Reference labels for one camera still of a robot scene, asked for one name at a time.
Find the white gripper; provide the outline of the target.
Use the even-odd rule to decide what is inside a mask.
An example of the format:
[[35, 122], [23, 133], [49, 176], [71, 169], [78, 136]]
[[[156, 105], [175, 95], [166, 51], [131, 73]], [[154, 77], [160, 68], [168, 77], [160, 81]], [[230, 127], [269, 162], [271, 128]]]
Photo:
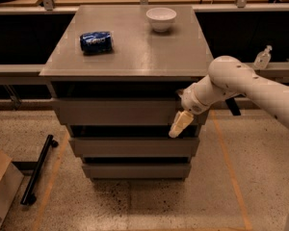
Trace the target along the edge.
[[183, 130], [194, 120], [194, 115], [200, 115], [209, 109], [197, 98], [197, 84], [193, 83], [186, 89], [177, 90], [176, 93], [181, 99], [181, 106], [185, 110], [178, 111], [169, 131], [171, 138], [177, 138]]

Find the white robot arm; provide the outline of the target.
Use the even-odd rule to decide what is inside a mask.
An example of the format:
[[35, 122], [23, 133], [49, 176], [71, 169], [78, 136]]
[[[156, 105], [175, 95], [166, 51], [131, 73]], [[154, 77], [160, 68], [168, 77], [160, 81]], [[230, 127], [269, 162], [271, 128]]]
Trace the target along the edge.
[[247, 64], [220, 56], [200, 81], [177, 92], [182, 109], [175, 115], [169, 136], [178, 137], [195, 119], [216, 103], [243, 95], [289, 130], [289, 86], [259, 76]]

